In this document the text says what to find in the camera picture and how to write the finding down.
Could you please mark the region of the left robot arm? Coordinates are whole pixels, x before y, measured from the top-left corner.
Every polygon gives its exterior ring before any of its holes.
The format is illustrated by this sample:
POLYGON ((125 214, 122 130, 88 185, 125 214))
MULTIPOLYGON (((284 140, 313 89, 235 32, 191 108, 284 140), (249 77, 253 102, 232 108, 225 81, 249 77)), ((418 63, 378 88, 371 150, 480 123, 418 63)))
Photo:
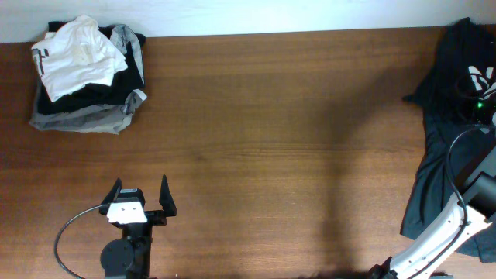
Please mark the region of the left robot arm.
POLYGON ((124 189, 117 180, 102 200, 98 212, 122 231, 120 238, 108 243, 100 255, 106 278, 145 279, 150 276, 153 228, 165 226, 177 215, 168 180, 162 177, 158 202, 160 210, 146 210, 146 199, 139 188, 124 189))

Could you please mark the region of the white folded t-shirt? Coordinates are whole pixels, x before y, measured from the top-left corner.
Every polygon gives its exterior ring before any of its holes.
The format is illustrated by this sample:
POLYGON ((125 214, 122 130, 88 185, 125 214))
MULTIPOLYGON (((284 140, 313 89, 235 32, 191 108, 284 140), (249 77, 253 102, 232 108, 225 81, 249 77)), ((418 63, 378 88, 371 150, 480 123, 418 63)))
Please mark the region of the white folded t-shirt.
POLYGON ((128 68, 120 50, 98 29, 93 18, 80 15, 31 47, 32 57, 52 102, 87 84, 110 86, 128 68))

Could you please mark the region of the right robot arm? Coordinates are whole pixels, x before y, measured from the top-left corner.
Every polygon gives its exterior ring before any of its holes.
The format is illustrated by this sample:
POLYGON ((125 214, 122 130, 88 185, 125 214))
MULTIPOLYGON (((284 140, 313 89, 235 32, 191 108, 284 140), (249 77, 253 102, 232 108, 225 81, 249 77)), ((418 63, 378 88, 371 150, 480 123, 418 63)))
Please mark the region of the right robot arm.
POLYGON ((481 259, 495 247, 495 75, 471 67, 429 74, 405 97, 423 107, 425 156, 401 234, 413 244, 369 278, 430 278, 457 250, 481 259))

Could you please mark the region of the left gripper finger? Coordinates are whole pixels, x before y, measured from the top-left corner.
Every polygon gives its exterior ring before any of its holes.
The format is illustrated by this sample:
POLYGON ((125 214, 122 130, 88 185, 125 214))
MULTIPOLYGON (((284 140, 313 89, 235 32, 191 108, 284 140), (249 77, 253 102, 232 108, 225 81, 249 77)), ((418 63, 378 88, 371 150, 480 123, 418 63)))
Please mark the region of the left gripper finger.
POLYGON ((161 181, 159 204, 162 206, 162 210, 166 216, 177 215, 177 207, 171 195, 167 176, 165 174, 163 175, 161 181))
POLYGON ((102 200, 102 204, 107 205, 112 203, 116 199, 121 189, 122 189, 122 181, 120 178, 117 178, 109 193, 102 200))

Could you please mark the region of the dark green Nike t-shirt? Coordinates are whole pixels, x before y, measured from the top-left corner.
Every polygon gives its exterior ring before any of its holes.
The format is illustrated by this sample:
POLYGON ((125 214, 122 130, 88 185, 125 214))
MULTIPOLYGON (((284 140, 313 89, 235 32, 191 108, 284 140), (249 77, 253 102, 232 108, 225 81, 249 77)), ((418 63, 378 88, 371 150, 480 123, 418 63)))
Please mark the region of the dark green Nike t-shirt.
POLYGON ((437 44, 435 62, 406 102, 422 108, 425 155, 405 210, 401 234, 416 239, 438 216, 453 189, 447 167, 458 174, 491 147, 495 132, 470 121, 455 83, 464 75, 495 78, 495 35, 464 18, 448 26, 437 44))

